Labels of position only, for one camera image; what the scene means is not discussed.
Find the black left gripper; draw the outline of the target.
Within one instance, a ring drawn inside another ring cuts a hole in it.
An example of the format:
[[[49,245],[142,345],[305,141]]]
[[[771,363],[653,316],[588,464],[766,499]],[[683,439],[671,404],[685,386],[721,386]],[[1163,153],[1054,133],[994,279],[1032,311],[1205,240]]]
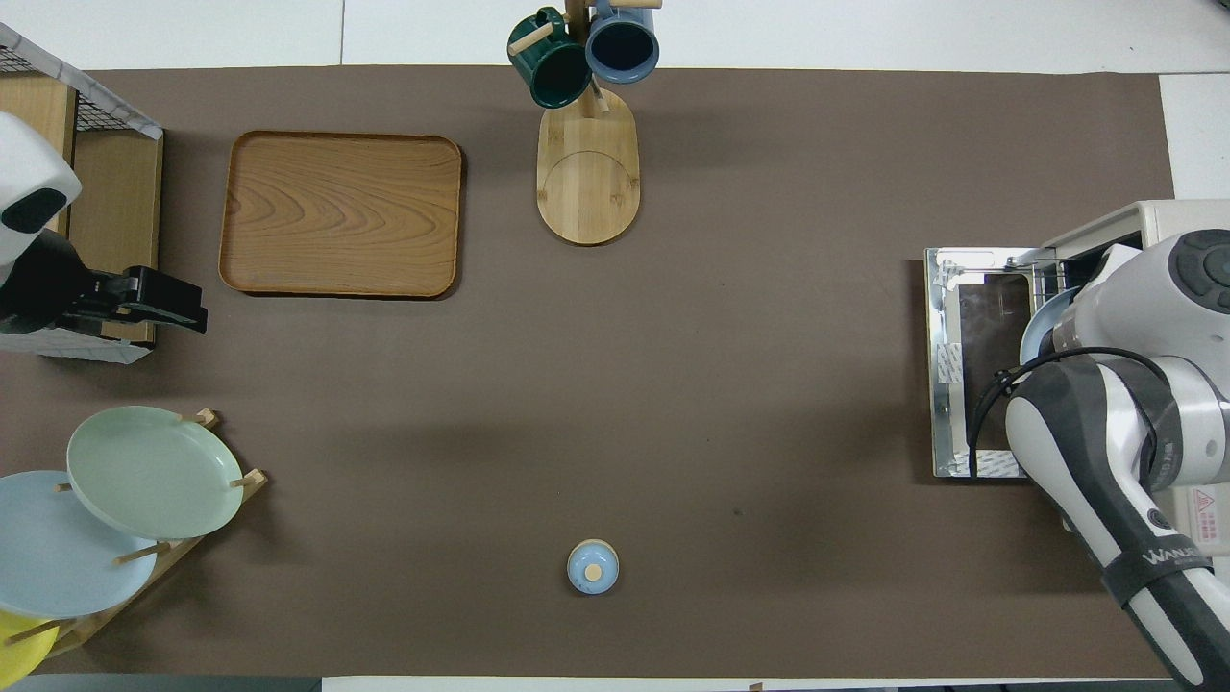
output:
[[[122,315],[121,294],[129,277],[91,270],[62,234],[42,231],[25,254],[10,264],[1,289],[1,332],[30,334],[73,320],[113,321],[139,324],[154,321],[146,309]],[[148,309],[188,309],[186,312],[157,310],[157,323],[205,333],[208,311],[196,284],[182,281],[151,267],[139,268],[139,302]]]

